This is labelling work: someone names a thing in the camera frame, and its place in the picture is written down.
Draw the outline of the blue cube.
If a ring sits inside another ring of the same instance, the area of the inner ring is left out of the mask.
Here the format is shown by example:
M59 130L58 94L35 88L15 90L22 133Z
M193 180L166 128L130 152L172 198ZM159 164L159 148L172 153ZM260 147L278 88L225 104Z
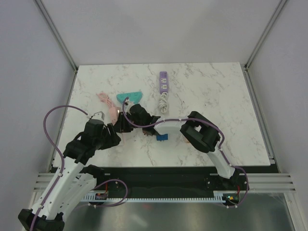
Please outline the blue cube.
M157 141L167 141L168 140L168 134L156 135L156 140Z

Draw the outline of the teal triangular power strip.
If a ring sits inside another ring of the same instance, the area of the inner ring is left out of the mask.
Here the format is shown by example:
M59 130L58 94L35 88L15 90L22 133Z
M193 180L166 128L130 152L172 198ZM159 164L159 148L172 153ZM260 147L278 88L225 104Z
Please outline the teal triangular power strip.
M132 101L134 104L138 104L142 99L142 92L128 92L128 93L120 93L116 95L117 100L122 103L126 98Z

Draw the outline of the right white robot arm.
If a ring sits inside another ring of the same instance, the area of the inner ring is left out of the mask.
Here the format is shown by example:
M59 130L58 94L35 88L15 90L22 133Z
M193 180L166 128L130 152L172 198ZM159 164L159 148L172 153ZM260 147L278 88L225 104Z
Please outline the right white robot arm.
M141 128L149 136L181 133L197 151L208 155L216 167L223 188L229 190L237 185L235 167L220 149L224 135L197 111L192 111L184 118L162 118L150 115L140 104L125 103L115 123L115 131L128 133L135 128Z

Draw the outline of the purple power strip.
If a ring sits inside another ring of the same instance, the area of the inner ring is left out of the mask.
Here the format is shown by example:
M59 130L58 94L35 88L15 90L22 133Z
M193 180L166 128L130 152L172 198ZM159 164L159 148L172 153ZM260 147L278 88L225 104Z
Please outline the purple power strip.
M161 71L159 73L159 93L168 93L169 92L169 78L167 71Z

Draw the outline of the orange patterned block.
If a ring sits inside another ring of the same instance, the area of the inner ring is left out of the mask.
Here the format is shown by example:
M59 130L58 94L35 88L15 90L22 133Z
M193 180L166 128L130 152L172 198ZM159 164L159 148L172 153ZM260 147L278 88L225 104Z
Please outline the orange patterned block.
M156 131L154 128L143 128L142 132L146 136L154 136L156 135Z

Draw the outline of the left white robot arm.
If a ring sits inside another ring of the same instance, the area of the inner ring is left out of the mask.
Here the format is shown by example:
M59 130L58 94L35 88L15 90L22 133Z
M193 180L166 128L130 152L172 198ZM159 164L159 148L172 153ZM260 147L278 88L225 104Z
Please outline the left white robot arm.
M61 231L64 221L79 201L92 189L105 185L104 170L87 165L97 150L119 145L121 138L113 124L90 119L82 132L66 145L47 188L30 209L22 209L18 219L27 231Z

